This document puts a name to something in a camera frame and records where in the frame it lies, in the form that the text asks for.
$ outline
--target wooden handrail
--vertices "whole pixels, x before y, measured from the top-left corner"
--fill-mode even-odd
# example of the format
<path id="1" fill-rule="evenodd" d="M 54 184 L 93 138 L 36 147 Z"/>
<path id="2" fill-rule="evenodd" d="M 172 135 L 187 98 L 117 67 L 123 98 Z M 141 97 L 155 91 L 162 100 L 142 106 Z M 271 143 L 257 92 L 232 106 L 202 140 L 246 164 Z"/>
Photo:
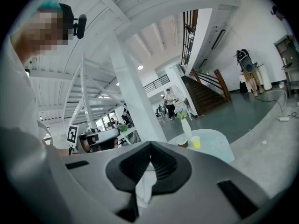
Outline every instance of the wooden handrail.
<path id="1" fill-rule="evenodd" d="M 197 82 L 201 83 L 200 78 L 198 77 L 196 71 L 194 69 L 191 70 L 192 75 L 195 77 L 195 79 L 197 80 Z"/>
<path id="2" fill-rule="evenodd" d="M 212 80 L 211 78 L 209 78 L 209 77 L 205 77 L 205 76 L 203 76 L 203 75 L 199 75 L 199 76 L 200 76 L 200 77 L 203 77 L 203 78 L 205 78 L 205 79 L 211 80 L 211 81 L 213 81 L 213 82 L 215 82 L 215 83 L 217 83 L 217 84 L 220 84 L 218 81 L 216 81 L 217 78 L 215 78 L 215 77 L 214 77 L 215 80 Z"/>
<path id="3" fill-rule="evenodd" d="M 205 80 L 205 79 L 203 79 L 203 78 L 201 78 L 201 79 L 204 80 L 205 82 L 208 82 L 208 83 L 212 84 L 213 86 L 217 87 L 218 89 L 222 90 L 222 88 L 221 88 L 220 86 L 218 86 L 218 85 L 216 85 L 216 84 L 213 84 L 212 82 L 210 82 L 210 81 L 208 81 L 208 80 Z"/>
<path id="4" fill-rule="evenodd" d="M 228 91 L 228 87 L 226 86 L 224 80 L 223 80 L 223 77 L 220 73 L 220 71 L 218 69 L 214 70 L 214 74 L 216 75 L 218 81 L 220 82 L 220 86 L 223 90 L 223 93 L 224 93 L 224 96 L 225 96 L 225 99 L 227 102 L 230 102 L 232 99 L 230 97 L 230 94 L 229 94 L 229 91 Z"/>
<path id="5" fill-rule="evenodd" d="M 205 73 L 202 73 L 202 72 L 196 72 L 197 74 L 201 74 L 201 75 L 204 75 L 204 76 L 207 76 L 207 77 L 211 77 L 211 78 L 213 78 L 213 79 L 215 79 L 215 80 L 217 80 L 217 78 L 216 77 L 213 77 L 213 76 L 211 76 L 211 75 L 208 75 L 208 74 L 205 74 Z"/>

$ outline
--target plastic cup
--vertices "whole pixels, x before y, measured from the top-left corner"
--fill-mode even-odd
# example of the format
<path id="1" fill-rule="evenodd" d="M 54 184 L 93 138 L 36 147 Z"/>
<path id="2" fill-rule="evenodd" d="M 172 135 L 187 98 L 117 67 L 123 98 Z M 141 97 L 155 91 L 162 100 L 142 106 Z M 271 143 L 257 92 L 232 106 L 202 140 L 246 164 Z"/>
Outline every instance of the plastic cup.
<path id="1" fill-rule="evenodd" d="M 195 148 L 200 148 L 200 139 L 199 136 L 193 136 L 191 142 Z"/>

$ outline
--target earpiece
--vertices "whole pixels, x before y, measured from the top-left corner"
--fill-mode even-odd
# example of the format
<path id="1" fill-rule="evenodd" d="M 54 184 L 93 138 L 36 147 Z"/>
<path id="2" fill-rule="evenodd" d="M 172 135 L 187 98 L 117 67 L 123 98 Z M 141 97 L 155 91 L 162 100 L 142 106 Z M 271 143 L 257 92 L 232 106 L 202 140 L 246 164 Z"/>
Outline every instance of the earpiece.
<path id="1" fill-rule="evenodd" d="M 86 15 L 82 14 L 78 18 L 74 18 L 74 20 L 77 20 L 78 23 L 74 24 L 74 36 L 77 36 L 78 39 L 83 38 L 84 32 L 85 32 L 85 26 L 86 26 Z"/>

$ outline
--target standing person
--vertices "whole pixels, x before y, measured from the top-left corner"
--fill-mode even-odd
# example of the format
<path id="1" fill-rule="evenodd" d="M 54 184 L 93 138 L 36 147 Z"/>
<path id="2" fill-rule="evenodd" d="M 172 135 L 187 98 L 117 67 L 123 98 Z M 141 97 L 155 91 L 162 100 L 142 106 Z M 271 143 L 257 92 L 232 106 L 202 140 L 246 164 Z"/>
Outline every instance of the standing person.
<path id="1" fill-rule="evenodd" d="M 173 102 L 176 101 L 176 99 L 173 98 L 173 95 L 170 94 L 170 89 L 166 90 L 166 96 L 165 96 L 165 100 L 167 103 L 167 109 L 168 109 L 168 116 L 169 116 L 169 120 L 172 121 L 173 120 L 173 116 L 174 116 L 174 104 Z"/>
<path id="2" fill-rule="evenodd" d="M 67 43 L 73 22 L 70 6 L 46 0 L 16 33 L 7 34 L 0 54 L 0 126 L 19 129 L 46 144 L 46 127 L 40 122 L 24 64 L 33 56 Z"/>

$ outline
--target round table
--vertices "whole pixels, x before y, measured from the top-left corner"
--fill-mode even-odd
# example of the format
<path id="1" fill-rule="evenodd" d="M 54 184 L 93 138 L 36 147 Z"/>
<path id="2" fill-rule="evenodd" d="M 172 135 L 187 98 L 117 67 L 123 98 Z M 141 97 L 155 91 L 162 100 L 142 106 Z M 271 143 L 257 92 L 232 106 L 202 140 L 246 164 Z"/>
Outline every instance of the round table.
<path id="1" fill-rule="evenodd" d="M 200 148 L 195 148 L 190 139 L 188 139 L 188 149 L 202 152 L 215 156 L 226 163 L 230 163 L 235 160 L 234 154 L 230 149 L 227 138 L 220 132 L 213 129 L 197 129 L 192 130 L 193 136 L 199 136 Z M 173 138 L 168 143 L 177 145 L 179 138 L 186 138 L 185 133 Z"/>

